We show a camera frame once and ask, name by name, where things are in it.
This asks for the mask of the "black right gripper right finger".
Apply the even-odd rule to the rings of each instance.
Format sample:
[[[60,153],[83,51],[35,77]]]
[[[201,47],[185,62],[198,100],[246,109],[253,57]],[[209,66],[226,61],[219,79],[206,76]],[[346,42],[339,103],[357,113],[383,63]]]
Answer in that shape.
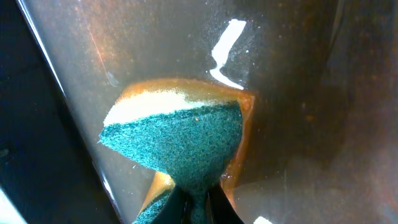
[[[207,191],[208,219],[212,224],[244,224],[234,211],[220,184]]]

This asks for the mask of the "black water tray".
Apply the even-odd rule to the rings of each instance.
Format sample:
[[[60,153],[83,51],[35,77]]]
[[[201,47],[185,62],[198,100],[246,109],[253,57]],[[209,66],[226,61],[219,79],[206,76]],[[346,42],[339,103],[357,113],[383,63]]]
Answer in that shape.
[[[396,1],[2,1],[1,192],[27,223],[132,223],[153,171],[98,142],[131,83],[256,95],[245,223],[397,222]]]

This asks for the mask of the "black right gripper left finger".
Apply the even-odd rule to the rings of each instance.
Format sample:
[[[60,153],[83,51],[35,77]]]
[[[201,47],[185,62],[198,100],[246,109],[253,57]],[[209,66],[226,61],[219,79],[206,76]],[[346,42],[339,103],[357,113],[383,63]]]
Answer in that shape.
[[[152,224],[191,224],[191,211],[190,195],[179,186],[175,186]]]

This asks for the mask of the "teal plastic tray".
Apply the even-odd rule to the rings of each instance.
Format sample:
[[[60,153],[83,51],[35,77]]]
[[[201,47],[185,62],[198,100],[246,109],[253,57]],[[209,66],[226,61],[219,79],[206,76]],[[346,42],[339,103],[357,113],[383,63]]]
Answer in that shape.
[[[27,224],[26,220],[2,188],[0,203],[1,224]]]

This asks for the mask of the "green yellow sponge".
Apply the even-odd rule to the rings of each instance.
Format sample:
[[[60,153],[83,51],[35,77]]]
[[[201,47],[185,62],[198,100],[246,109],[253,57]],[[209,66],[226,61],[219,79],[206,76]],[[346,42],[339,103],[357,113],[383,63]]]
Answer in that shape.
[[[99,141],[155,171],[136,223],[152,223],[175,186],[191,197],[191,223],[210,223],[207,191],[216,184],[234,209],[255,102],[251,92],[185,78],[136,83],[121,93]]]

